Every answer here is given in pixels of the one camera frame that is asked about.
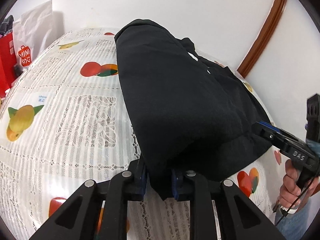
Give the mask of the person's right hand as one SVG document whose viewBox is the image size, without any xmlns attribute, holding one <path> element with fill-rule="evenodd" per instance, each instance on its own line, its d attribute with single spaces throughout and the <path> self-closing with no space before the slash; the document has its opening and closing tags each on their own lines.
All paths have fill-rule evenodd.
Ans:
<svg viewBox="0 0 320 240">
<path fill-rule="evenodd" d="M 289 208 L 292 203 L 301 194 L 301 189 L 296 185 L 298 179 L 298 171 L 292 165 L 292 161 L 289 159 L 285 163 L 285 176 L 283 177 L 283 184 L 279 190 L 279 204 L 284 208 Z M 298 207 L 297 211 L 300 211 L 309 201 L 310 196 L 313 194 L 315 188 L 318 185 L 318 177 L 316 177 L 310 185 L 305 196 L 296 201 L 294 208 Z"/>
</svg>

